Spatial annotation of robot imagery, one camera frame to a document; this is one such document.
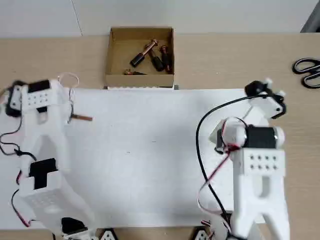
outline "small copper part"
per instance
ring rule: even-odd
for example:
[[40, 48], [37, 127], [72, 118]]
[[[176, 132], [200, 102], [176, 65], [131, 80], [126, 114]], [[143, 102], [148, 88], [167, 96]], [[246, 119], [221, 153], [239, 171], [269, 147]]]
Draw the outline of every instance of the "small copper part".
[[93, 120], [93, 118], [91, 116], [83, 116], [83, 115], [77, 115], [77, 114], [72, 114], [71, 118], [84, 120], [84, 121], [90, 121], [90, 122]]
[[154, 46], [158, 46], [158, 40], [157, 39], [152, 39], [151, 43], [148, 44], [148, 46], [144, 49], [142, 52], [142, 55], [146, 55]]
[[131, 69], [126, 69], [123, 71], [124, 75], [133, 75], [134, 73], [131, 71]]

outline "screw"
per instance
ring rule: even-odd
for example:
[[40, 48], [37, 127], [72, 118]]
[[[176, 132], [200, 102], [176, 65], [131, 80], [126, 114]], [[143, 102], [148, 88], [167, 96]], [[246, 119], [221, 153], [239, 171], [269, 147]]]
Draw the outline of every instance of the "screw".
[[158, 46], [158, 40], [157, 39], [152, 39], [151, 43], [144, 49], [142, 52], [142, 55], [146, 55], [154, 46]]
[[143, 51], [143, 52], [139, 52], [137, 54], [137, 56], [134, 57], [134, 59], [132, 59], [130, 61], [130, 64], [132, 65], [132, 67], [137, 67], [144, 59], [145, 59], [145, 55], [154, 47], [154, 46], [158, 46], [158, 41], [156, 39], [152, 39], [151, 43], [148, 45], [148, 47]]

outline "black cable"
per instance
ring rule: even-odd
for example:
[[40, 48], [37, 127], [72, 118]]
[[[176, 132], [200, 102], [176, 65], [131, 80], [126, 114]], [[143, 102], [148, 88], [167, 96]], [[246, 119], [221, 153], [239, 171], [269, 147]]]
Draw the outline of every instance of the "black cable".
[[[199, 148], [199, 131], [200, 131], [200, 127], [201, 127], [201, 124], [203, 123], [203, 121], [210, 115], [212, 114], [214, 111], [217, 111], [223, 107], [226, 107], [228, 105], [231, 105], [231, 104], [235, 104], [237, 102], [240, 102], [240, 101], [244, 101], [244, 100], [249, 100], [249, 99], [255, 99], [255, 98], [266, 98], [266, 97], [269, 97], [269, 95], [267, 94], [261, 94], [261, 95], [255, 95], [255, 96], [245, 96], [245, 97], [241, 97], [241, 98], [238, 98], [238, 99], [235, 99], [235, 100], [232, 100], [232, 101], [228, 101], [224, 104], [221, 104], [219, 106], [216, 106], [215, 108], [211, 109], [210, 111], [208, 111], [202, 118], [201, 120], [199, 121], [198, 123], [198, 126], [196, 128], [196, 132], [195, 132], [195, 146], [196, 146], [196, 154], [197, 154], [197, 157], [198, 157], [198, 160], [199, 160], [199, 164], [200, 164], [200, 168], [201, 168], [201, 172], [203, 174], [203, 177], [204, 177], [204, 180], [207, 182], [208, 181], [208, 177], [207, 177], [207, 174], [206, 174], [206, 171], [205, 171], [205, 167], [203, 165], [203, 162], [202, 162], [202, 159], [201, 159], [201, 154], [200, 154], [200, 148]], [[211, 191], [211, 193], [213, 194], [214, 198], [216, 199], [217, 203], [219, 204], [219, 207], [221, 208], [221, 211], [222, 211], [222, 214], [221, 216], [228, 222], [230, 223], [229, 219], [228, 219], [228, 214], [227, 214], [227, 211], [226, 209], [224, 208], [222, 202], [220, 201], [218, 195], [216, 194], [215, 190], [213, 189], [213, 187], [211, 186], [211, 184], [209, 183], [208, 184], [208, 187]]]
[[14, 149], [14, 152], [17, 156], [21, 157], [22, 155], [28, 155], [30, 156], [35, 162], [37, 161], [37, 158], [35, 157], [35, 155], [33, 155], [31, 152], [28, 151], [20, 151], [17, 149]]
[[1, 139], [2, 139], [3, 136], [17, 133], [17, 132], [21, 129], [21, 126], [22, 126], [22, 115], [20, 116], [20, 123], [19, 123], [19, 126], [18, 126], [18, 128], [17, 128], [16, 130], [14, 130], [14, 131], [12, 131], [12, 132], [6, 132], [6, 133], [3, 133], [3, 134], [0, 135], [0, 151], [1, 151], [4, 155], [6, 155], [6, 156], [12, 156], [12, 155], [15, 155], [16, 152], [15, 152], [15, 151], [14, 151], [14, 152], [10, 152], [10, 153], [5, 152], [4, 149], [2, 148], [1, 144], [3, 144], [3, 145], [13, 145], [13, 146], [16, 146], [17, 149], [20, 151], [20, 146], [19, 146], [18, 144], [14, 143], [14, 142], [3, 142]]

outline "scissors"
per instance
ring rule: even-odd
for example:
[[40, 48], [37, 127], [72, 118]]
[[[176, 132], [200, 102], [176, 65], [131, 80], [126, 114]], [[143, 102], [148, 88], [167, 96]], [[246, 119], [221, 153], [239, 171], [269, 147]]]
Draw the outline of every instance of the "scissors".
[[[309, 64], [313, 64], [313, 65], [308, 66], [306, 68], [299, 68], [298, 65], [301, 63], [309, 63]], [[309, 73], [309, 75], [307, 75], [301, 79], [301, 84], [304, 87], [306, 87], [308, 89], [319, 89], [320, 88], [320, 83], [319, 84], [308, 83], [309, 80], [320, 77], [320, 59], [311, 58], [311, 57], [301, 58], [301, 59], [297, 60], [292, 65], [292, 71], [295, 74]]]

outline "bolt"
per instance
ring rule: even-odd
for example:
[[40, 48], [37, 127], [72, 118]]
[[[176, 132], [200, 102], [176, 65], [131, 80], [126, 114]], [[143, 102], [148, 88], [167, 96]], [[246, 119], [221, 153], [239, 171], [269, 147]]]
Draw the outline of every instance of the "bolt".
[[158, 46], [158, 40], [157, 39], [152, 39], [151, 43], [144, 49], [142, 52], [142, 55], [146, 55], [154, 46]]

